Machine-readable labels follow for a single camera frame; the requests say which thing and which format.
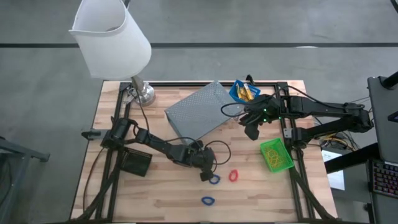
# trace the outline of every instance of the red ring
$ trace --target red ring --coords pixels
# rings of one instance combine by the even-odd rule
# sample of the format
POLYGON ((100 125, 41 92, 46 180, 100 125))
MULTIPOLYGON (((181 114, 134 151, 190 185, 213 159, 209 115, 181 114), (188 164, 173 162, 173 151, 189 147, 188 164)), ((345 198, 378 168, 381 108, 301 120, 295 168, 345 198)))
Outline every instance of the red ring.
POLYGON ((232 171, 229 173, 229 180, 230 180, 231 182, 235 182, 235 181, 238 180, 238 170, 232 170, 232 171))

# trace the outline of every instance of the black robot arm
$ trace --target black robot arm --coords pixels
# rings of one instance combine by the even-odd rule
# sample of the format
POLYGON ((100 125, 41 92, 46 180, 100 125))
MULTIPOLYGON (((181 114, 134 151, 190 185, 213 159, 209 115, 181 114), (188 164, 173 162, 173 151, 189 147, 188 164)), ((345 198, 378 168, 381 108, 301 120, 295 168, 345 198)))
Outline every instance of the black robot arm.
POLYGON ((189 146, 170 144, 149 133, 148 130, 138 127, 137 122, 132 119, 119 118, 116 120, 112 129, 105 134, 101 146, 107 149, 124 149, 124 145, 132 143, 145 144, 165 154, 175 164, 201 169, 200 178, 202 181, 213 178, 211 168, 215 156, 210 147, 202 149, 203 143, 201 141, 196 141, 189 146), (134 126, 135 138, 125 140, 131 125, 134 126))
POLYGON ((355 103, 322 103, 312 101, 302 96, 281 96, 280 100, 270 95, 260 95, 245 106, 247 112, 240 119, 240 124, 245 126, 247 136, 255 140, 258 138, 258 126, 265 122, 289 118, 299 119, 307 116, 329 116, 340 118, 330 123, 313 128, 285 129, 284 135, 291 138, 295 147, 305 148, 313 138, 340 131, 364 133, 373 127, 369 112, 364 110, 364 105, 355 103))

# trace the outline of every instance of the white lampshade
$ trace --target white lampshade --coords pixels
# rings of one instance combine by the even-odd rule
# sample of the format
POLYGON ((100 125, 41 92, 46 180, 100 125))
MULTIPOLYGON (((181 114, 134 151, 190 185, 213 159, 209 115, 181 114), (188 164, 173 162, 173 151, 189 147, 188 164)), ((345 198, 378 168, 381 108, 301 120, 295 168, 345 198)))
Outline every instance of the white lampshade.
POLYGON ((150 43, 121 0, 82 0, 69 32, 92 77, 125 80, 149 62, 150 43))

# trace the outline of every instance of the blue hair tie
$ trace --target blue hair tie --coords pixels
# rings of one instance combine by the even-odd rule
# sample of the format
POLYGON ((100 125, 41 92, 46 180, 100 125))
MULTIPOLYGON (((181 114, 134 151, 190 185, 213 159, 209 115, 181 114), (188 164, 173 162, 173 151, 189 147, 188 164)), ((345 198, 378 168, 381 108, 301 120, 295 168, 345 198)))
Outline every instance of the blue hair tie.
POLYGON ((211 183, 211 184, 213 184, 213 185, 216 185, 216 184, 218 184, 219 182, 220 182, 220 177, 219 177, 219 175, 214 175, 213 176, 213 178, 211 178, 210 180, 209 180, 209 182, 211 183))
POLYGON ((213 205, 216 202, 214 198, 209 196, 201 198, 201 201, 207 206, 213 205))

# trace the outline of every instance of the keyboard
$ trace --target keyboard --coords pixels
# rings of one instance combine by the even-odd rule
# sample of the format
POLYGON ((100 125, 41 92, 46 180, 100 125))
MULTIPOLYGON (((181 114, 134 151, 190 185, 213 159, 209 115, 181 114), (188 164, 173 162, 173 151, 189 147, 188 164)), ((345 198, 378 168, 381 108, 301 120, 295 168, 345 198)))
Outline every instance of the keyboard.
POLYGON ((378 194, 398 198, 398 166, 371 161, 371 190, 378 194))

